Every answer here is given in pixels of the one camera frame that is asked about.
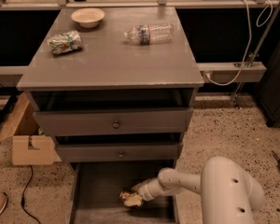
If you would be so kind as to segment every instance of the bottle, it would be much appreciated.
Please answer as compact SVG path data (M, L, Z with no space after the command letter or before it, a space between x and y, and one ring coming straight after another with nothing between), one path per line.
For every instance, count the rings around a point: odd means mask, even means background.
M170 42L174 26L171 23L134 26L124 36L136 45L149 45Z

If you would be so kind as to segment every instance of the drawer knob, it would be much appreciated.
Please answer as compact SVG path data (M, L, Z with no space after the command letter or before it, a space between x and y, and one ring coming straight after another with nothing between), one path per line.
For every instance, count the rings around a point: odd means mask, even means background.
M124 158L124 153L121 151L120 153L119 153L119 157L122 159L122 158Z
M114 120L112 126L113 126L113 129L118 129L120 127L120 124L119 124L119 122L117 120Z

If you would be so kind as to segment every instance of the cabinet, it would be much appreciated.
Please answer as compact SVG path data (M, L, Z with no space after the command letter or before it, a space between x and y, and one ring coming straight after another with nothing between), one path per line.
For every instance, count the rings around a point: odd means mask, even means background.
M267 64L267 72L256 87L259 101L269 119L268 126L280 121L280 41Z
M175 9L104 8L105 18L94 29L73 23L73 11L61 10L47 37L78 30L83 49L53 56L45 39L18 84L61 159L79 167L71 222L120 213L118 219L127 223L139 216L147 223L151 216L176 223L175 214L163 215L174 206L171 198L160 197L138 213L119 201L122 189L175 165L203 84ZM164 21L175 27L172 42L124 41L131 27Z

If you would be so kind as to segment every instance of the white bowl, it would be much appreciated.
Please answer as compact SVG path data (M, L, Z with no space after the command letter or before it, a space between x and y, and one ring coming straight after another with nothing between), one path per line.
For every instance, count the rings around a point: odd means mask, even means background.
M72 20L78 22L82 27L92 28L99 24L105 13L98 8L82 8L72 13Z

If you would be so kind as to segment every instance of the terrazzo floor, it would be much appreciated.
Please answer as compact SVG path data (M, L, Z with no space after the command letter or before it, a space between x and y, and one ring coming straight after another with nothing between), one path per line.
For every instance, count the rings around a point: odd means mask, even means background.
M266 118L251 96L241 96L235 109L228 96L201 96L185 135L184 148L176 169L199 174L214 156L232 159L263 186L266 202L254 213L257 224L280 224L280 172L271 150L280 156L280 123L266 126ZM68 166L56 162L34 166L34 176L25 193L26 209L42 224L65 223L69 215L74 177ZM21 209L21 195L31 175L28 166L11 163L11 139L0 144L0 191L8 196L0 223L36 223ZM201 198L184 190L177 195L181 224L202 221Z

